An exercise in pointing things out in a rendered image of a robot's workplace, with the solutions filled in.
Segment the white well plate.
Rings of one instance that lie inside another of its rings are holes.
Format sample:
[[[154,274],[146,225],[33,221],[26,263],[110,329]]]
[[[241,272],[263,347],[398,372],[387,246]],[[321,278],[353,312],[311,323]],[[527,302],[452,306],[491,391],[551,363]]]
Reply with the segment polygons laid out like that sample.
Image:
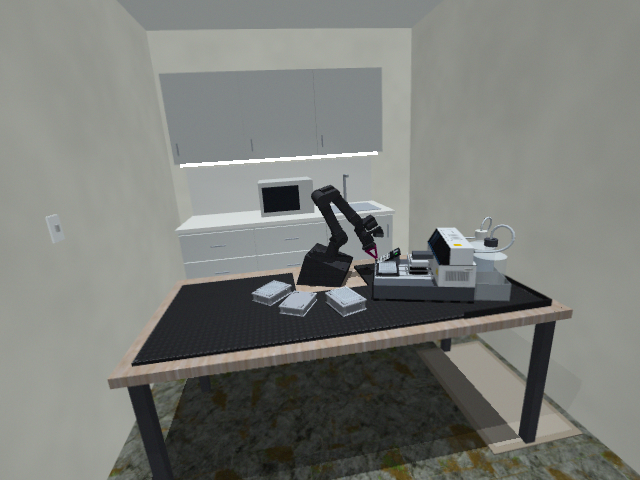
[[[284,288],[287,284],[284,282],[279,282],[279,281],[271,281],[270,283],[260,287],[257,289],[256,292],[259,292],[261,294],[265,294],[265,295],[271,295],[274,294],[275,292],[279,291],[280,289]]]
[[[397,273],[396,263],[379,261],[379,273]]]
[[[330,293],[343,303],[349,303],[361,299],[360,295],[346,286],[330,290]]]

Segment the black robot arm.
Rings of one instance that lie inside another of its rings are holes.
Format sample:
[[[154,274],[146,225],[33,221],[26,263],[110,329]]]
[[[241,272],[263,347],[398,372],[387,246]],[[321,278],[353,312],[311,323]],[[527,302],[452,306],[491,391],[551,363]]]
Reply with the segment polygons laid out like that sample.
[[[373,229],[378,226],[375,218],[372,215],[368,215],[364,219],[361,218],[341,196],[340,191],[335,189],[332,185],[313,191],[311,198],[319,208],[330,228],[330,231],[332,232],[332,236],[329,238],[331,242],[329,242],[327,250],[324,251],[313,248],[314,255],[349,262],[346,255],[338,254],[339,248],[347,243],[348,236],[340,226],[333,210],[331,209],[330,202],[333,202],[334,205],[343,213],[346,219],[355,227],[354,231],[358,238],[368,233],[363,237],[367,245],[373,242],[373,237],[384,237],[384,232],[381,226]],[[372,233],[373,237],[371,235]]]

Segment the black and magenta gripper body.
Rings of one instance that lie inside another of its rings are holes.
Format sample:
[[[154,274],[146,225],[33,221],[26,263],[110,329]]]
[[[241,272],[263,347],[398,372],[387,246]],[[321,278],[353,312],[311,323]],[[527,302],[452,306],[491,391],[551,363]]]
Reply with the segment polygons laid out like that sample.
[[[368,233],[366,233],[365,235],[367,235],[367,234],[368,234]],[[374,241],[373,241],[372,243],[370,243],[370,244],[368,244],[368,245],[367,245],[367,243],[365,242],[365,240],[364,240],[364,238],[363,238],[365,235],[363,235],[362,237],[359,237],[359,240],[361,241],[361,243],[362,243],[362,245],[363,245],[363,247],[362,247],[363,251],[366,251],[366,250],[368,250],[368,249],[370,249],[370,248],[374,248],[374,247],[375,247],[375,243],[374,243]],[[370,246],[370,247],[369,247],[369,246]]]

